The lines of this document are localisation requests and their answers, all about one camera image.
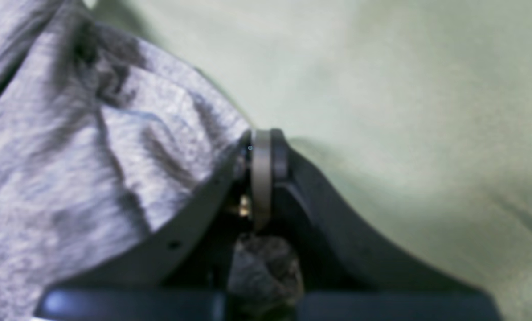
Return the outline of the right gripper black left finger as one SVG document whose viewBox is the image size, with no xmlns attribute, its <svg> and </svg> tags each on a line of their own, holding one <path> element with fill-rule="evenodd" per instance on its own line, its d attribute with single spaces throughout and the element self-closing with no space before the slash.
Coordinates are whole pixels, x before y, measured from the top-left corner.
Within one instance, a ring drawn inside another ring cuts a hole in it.
<svg viewBox="0 0 532 321">
<path fill-rule="evenodd" d="M 235 242 L 252 229 L 244 132 L 193 198 L 157 232 L 48 287 L 38 321 L 232 321 L 227 293 Z"/>
</svg>

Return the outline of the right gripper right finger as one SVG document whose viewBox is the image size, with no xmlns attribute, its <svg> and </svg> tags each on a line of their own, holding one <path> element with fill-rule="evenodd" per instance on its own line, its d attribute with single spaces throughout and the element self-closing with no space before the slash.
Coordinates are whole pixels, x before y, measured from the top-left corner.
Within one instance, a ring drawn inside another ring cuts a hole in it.
<svg viewBox="0 0 532 321">
<path fill-rule="evenodd" d="M 297 251 L 295 321 L 500 321 L 484 291 L 409 254 L 352 209 L 281 130 L 250 135 L 252 220 Z"/>
</svg>

